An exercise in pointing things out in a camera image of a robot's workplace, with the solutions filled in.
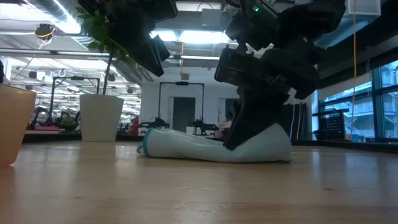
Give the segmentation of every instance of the teal trim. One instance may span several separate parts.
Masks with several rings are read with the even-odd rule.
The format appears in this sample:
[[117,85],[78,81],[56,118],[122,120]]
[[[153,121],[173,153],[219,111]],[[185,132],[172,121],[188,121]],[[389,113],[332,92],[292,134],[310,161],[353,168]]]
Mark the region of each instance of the teal trim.
[[137,147],[137,153],[138,153],[138,154],[141,154],[141,152],[142,152],[142,146],[138,146],[138,147]]
[[144,142],[142,143],[145,156],[147,156],[147,157],[150,157],[149,151],[148,151],[148,138],[149,138],[149,134],[150,134],[153,130],[154,130],[154,128],[151,128],[150,130],[147,131],[147,133],[146,133],[145,136],[144,136]]

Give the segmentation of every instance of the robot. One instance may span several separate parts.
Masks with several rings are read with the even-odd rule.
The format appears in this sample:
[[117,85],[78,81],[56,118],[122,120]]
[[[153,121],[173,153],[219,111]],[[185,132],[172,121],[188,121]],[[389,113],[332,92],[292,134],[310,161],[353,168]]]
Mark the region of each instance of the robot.
[[193,124],[193,134],[194,135],[198,135],[198,128],[200,128],[200,134],[201,136],[206,136],[207,133],[206,131],[218,131],[220,130],[219,127],[217,127],[217,125],[215,124],[206,124],[205,122],[203,122],[203,118],[200,119],[196,119],[194,122],[192,122]]
[[[325,49],[313,41],[334,31],[345,13],[345,0],[318,0],[277,12],[263,0],[240,0],[226,35],[238,48],[223,49],[215,80],[238,86],[239,104],[224,146],[235,149],[283,119],[282,105],[295,89],[303,100],[317,88],[315,65]],[[261,58],[248,54],[268,47]]]
[[[313,43],[334,31],[345,13],[345,0],[313,0],[278,12],[266,0],[226,0],[239,8],[226,30],[238,48],[223,49],[215,80],[238,86],[240,102],[224,142],[229,150],[283,119],[282,105],[295,89],[303,100],[317,88],[314,65],[325,54]],[[110,37],[129,55],[158,77],[161,62],[170,54],[159,36],[151,39],[155,23],[177,16],[175,0],[78,0],[90,14],[109,14]],[[247,45],[260,50],[273,44],[261,58],[248,53]]]

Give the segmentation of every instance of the plant pot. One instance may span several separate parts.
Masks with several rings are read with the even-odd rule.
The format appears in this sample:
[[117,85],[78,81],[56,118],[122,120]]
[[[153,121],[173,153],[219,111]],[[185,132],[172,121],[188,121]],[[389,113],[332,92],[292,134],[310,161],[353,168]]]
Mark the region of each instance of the plant pot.
[[17,159],[35,100],[33,91],[0,84],[0,167]]
[[81,138],[83,141],[115,141],[124,100],[116,96],[80,96]]

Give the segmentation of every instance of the doorway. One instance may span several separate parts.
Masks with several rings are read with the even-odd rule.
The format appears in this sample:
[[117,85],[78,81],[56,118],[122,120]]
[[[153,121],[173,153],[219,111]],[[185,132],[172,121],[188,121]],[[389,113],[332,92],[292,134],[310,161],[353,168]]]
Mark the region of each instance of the doorway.
[[195,120],[194,97],[174,97],[173,105],[173,130],[186,132]]

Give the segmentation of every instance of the white planter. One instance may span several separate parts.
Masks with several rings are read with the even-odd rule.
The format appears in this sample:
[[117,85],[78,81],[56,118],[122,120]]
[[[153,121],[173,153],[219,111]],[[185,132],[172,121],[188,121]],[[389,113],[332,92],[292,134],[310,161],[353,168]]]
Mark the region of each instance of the white planter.
[[80,96],[81,138],[83,141],[115,141],[123,99],[116,96],[84,94]]

